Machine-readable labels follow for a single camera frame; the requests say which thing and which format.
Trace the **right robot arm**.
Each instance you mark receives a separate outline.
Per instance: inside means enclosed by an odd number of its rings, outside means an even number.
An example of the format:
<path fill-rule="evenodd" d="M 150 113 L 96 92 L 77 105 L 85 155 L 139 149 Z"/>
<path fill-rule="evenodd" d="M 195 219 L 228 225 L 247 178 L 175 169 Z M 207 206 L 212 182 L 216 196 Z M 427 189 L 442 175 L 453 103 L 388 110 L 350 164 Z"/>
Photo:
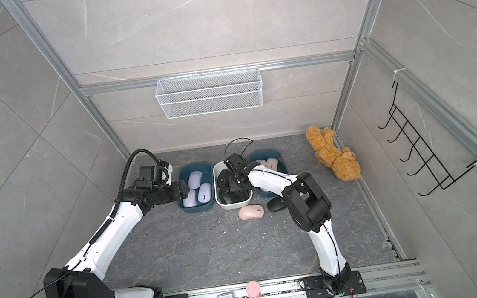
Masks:
<path fill-rule="evenodd" d="M 262 188 L 278 196 L 278 203 L 270 204 L 269 211 L 289 211 L 291 219 L 313 242 L 323 285 L 334 296 L 342 292 L 352 269 L 334 236 L 331 201 L 315 178 L 304 172 L 290 175 L 275 171 L 236 152 L 225 155 L 224 164 L 231 173 L 228 178 L 231 193 Z"/>

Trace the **white storage box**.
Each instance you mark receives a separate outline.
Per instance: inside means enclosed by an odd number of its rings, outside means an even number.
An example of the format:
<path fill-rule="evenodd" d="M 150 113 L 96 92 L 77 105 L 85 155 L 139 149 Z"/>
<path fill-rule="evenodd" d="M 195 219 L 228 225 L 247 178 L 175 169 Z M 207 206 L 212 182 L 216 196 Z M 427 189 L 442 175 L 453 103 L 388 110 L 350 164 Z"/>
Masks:
<path fill-rule="evenodd" d="M 253 195 L 254 195 L 252 191 L 249 192 L 248 197 L 244 201 L 233 202 L 233 203 L 230 203 L 230 204 L 226 203 L 225 204 L 224 203 L 225 199 L 222 196 L 223 193 L 222 193 L 222 191 L 220 189 L 220 186 L 219 186 L 218 177 L 219 177 L 219 174 L 222 171 L 228 170 L 228 168 L 223 161 L 220 161 L 220 162 L 217 162 L 213 166 L 212 169 L 213 169 L 213 171 L 212 171 L 213 181 L 214 181 L 214 185 L 215 185 L 215 193 L 214 193 L 215 201 L 222 209 L 227 210 L 227 211 L 238 210 L 238 209 L 241 209 L 244 206 L 250 205 L 250 203 L 253 199 Z"/>

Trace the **purple mouse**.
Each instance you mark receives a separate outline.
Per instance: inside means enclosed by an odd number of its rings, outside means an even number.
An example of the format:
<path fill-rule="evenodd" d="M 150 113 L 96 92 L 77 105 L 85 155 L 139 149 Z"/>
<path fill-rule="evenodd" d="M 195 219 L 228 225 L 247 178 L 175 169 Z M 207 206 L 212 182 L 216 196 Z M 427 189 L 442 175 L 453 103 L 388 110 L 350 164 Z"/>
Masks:
<path fill-rule="evenodd" d="M 203 179 L 203 172 L 202 171 L 194 171 L 189 174 L 188 177 L 188 186 L 191 190 L 198 189 L 202 184 Z"/>
<path fill-rule="evenodd" d="M 193 208 L 196 207 L 197 205 L 197 196 L 196 196 L 196 190 L 190 190 L 187 194 L 187 198 L 184 198 L 182 201 L 182 205 L 184 208 Z"/>
<path fill-rule="evenodd" d="M 202 183 L 200 185 L 200 187 L 198 188 L 198 202 L 200 202 L 200 204 L 206 204 L 206 203 L 209 203 L 212 199 L 212 195 L 213 195 L 213 185 L 211 185 L 211 183 Z"/>

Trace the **black mouse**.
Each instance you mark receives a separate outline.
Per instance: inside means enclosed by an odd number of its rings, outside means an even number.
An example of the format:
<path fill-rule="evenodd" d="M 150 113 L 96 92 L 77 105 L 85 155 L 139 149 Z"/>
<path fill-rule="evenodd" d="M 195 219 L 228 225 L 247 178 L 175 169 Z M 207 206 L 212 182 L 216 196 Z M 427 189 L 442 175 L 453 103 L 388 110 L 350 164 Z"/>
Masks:
<path fill-rule="evenodd" d="M 232 172 L 230 170 L 222 170 L 218 176 L 217 176 L 217 187 L 219 189 L 229 189 L 230 188 L 230 177 L 233 176 Z"/>
<path fill-rule="evenodd" d="M 247 190 L 244 183 L 241 183 L 239 179 L 231 178 L 229 180 L 230 193 L 240 193 Z"/>
<path fill-rule="evenodd" d="M 284 199 L 280 196 L 272 198 L 268 203 L 267 203 L 267 209 L 269 212 L 279 212 L 287 208 L 287 205 L 284 201 Z"/>
<path fill-rule="evenodd" d="M 230 190 L 221 190 L 219 193 L 219 201 L 221 204 L 229 205 L 240 201 L 239 196 L 231 193 Z"/>

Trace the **brown teddy bear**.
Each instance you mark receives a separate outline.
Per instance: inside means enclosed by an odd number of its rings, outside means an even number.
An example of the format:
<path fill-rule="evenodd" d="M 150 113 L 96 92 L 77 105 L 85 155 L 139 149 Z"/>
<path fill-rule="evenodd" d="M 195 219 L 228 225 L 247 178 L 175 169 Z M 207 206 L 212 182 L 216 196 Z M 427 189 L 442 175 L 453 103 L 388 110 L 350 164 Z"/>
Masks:
<path fill-rule="evenodd" d="M 318 163 L 330 168 L 342 181 L 354 181 L 361 177 L 361 167 L 349 147 L 338 149 L 334 145 L 336 133 L 332 128 L 315 125 L 306 130 L 306 139 L 314 150 Z"/>

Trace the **left teal storage box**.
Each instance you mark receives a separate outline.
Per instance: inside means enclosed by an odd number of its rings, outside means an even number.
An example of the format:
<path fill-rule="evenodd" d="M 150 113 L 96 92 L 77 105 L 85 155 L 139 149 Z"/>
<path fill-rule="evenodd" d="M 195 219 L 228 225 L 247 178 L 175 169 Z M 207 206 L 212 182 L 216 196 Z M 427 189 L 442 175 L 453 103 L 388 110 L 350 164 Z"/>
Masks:
<path fill-rule="evenodd" d="M 206 212 L 206 210 L 210 210 L 213 206 L 214 206 L 214 193 L 215 193 L 215 185 L 214 185 L 214 181 L 213 181 L 213 175 L 212 175 L 212 167 L 210 166 L 210 164 L 208 163 L 192 163 L 192 164 L 189 164 L 188 166 L 185 166 L 183 167 L 180 172 L 179 172 L 179 175 L 178 175 L 178 181 L 179 180 L 184 180 L 187 185 L 188 185 L 188 177 L 190 175 L 191 172 L 194 172 L 194 171 L 202 171 L 203 172 L 203 179 L 202 179 L 202 183 L 211 183 L 211 185 L 213 185 L 213 195 L 212 195 L 212 199 L 209 203 L 206 203 L 206 204 L 201 204 L 200 202 L 198 202 L 197 200 L 197 205 L 196 207 L 193 207 L 193 208 L 184 208 L 183 205 L 182 205 L 182 201 L 180 201 L 178 203 L 178 206 L 180 207 L 181 210 L 183 210 L 185 213 L 199 213 L 199 212 Z"/>

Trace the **teal storage box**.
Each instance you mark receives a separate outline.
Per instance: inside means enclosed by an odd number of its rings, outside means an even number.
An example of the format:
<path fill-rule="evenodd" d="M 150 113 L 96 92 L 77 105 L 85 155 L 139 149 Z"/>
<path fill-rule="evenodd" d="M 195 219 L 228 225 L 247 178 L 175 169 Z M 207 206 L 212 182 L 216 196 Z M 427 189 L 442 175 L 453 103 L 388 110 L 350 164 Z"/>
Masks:
<path fill-rule="evenodd" d="M 211 183 L 211 185 L 213 185 L 213 195 L 212 195 L 212 199 L 209 203 L 206 203 L 206 204 L 201 204 L 200 202 L 198 202 L 197 200 L 197 205 L 196 207 L 193 207 L 193 208 L 184 208 L 183 205 L 182 205 L 182 201 L 180 201 L 178 203 L 178 206 L 180 207 L 181 210 L 183 210 L 185 213 L 199 213 L 199 212 L 206 212 L 206 210 L 210 210 L 213 206 L 214 206 L 214 193 L 215 193 L 215 185 L 214 185 L 214 181 L 213 181 L 213 175 L 212 175 L 212 167 L 210 166 L 210 164 L 208 163 L 192 163 L 192 164 L 189 164 L 188 166 L 185 166 L 183 167 L 180 172 L 179 172 L 179 175 L 178 175 L 178 181 L 179 180 L 184 180 L 187 185 L 188 185 L 188 177 L 190 175 L 191 172 L 194 172 L 194 171 L 202 171 L 203 172 L 203 179 L 202 179 L 202 183 Z"/>
<path fill-rule="evenodd" d="M 249 156 L 248 160 L 249 162 L 253 161 L 267 161 L 269 158 L 274 158 L 278 160 L 278 166 L 277 166 L 277 171 L 282 172 L 285 174 L 289 174 L 288 169 L 285 164 L 285 160 L 283 159 L 281 153 L 279 151 L 274 150 L 274 149 L 264 149 L 264 150 L 259 150 L 255 151 L 254 153 L 251 153 Z M 263 198 L 273 198 L 276 197 L 276 194 L 268 191 L 263 191 L 262 189 L 256 189 L 256 192 L 259 193 L 259 195 Z"/>

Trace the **right teal storage box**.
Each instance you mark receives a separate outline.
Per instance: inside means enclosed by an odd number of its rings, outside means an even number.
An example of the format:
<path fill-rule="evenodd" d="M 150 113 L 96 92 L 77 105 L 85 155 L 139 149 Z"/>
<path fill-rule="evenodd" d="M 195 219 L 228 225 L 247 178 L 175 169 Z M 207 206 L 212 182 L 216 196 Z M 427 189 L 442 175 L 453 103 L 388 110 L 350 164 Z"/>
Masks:
<path fill-rule="evenodd" d="M 269 158 L 274 158 L 278 160 L 278 166 L 277 166 L 277 171 L 282 172 L 285 174 L 289 174 L 288 169 L 285 164 L 285 160 L 283 159 L 281 153 L 279 151 L 274 150 L 274 149 L 264 149 L 264 150 L 259 150 L 255 151 L 254 153 L 251 153 L 249 156 L 248 160 L 249 162 L 253 161 L 267 161 Z M 263 191 L 262 189 L 256 189 L 256 192 L 259 193 L 259 195 L 263 198 L 273 198 L 276 197 L 276 194 L 268 191 Z"/>

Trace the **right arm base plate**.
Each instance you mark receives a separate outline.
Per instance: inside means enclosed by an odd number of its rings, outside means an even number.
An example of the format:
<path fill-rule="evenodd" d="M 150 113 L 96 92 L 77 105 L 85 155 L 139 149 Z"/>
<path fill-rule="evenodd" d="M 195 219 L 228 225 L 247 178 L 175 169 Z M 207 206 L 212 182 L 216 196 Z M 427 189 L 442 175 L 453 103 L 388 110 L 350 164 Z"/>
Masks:
<path fill-rule="evenodd" d="M 367 288 L 358 271 L 351 271 L 350 275 L 337 288 L 330 288 L 328 279 L 321 275 L 308 276 L 300 279 L 298 285 L 306 292 L 307 298 L 331 298 L 349 294 L 365 294 Z"/>

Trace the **pink cylinder cup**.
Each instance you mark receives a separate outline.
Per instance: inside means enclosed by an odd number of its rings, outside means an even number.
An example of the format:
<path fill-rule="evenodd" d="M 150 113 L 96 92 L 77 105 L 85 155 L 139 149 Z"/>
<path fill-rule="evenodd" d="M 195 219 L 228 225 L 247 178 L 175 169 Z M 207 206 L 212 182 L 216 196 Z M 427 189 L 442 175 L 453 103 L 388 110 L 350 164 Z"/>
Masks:
<path fill-rule="evenodd" d="M 256 281 L 248 282 L 246 292 L 249 298 L 260 298 L 262 296 L 260 284 Z"/>

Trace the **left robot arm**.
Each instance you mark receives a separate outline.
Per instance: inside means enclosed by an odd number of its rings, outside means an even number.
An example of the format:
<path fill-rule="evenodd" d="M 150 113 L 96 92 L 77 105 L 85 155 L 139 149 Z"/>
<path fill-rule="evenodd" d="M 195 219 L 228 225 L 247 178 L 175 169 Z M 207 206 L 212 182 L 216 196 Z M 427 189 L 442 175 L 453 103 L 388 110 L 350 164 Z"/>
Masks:
<path fill-rule="evenodd" d="M 123 170 L 114 205 L 101 226 L 62 268 L 45 275 L 46 298 L 164 298 L 162 289 L 148 286 L 110 289 L 105 275 L 126 237 L 155 206 L 178 202 L 188 195 L 184 182 L 173 181 L 173 167 L 147 149 L 134 151 Z"/>

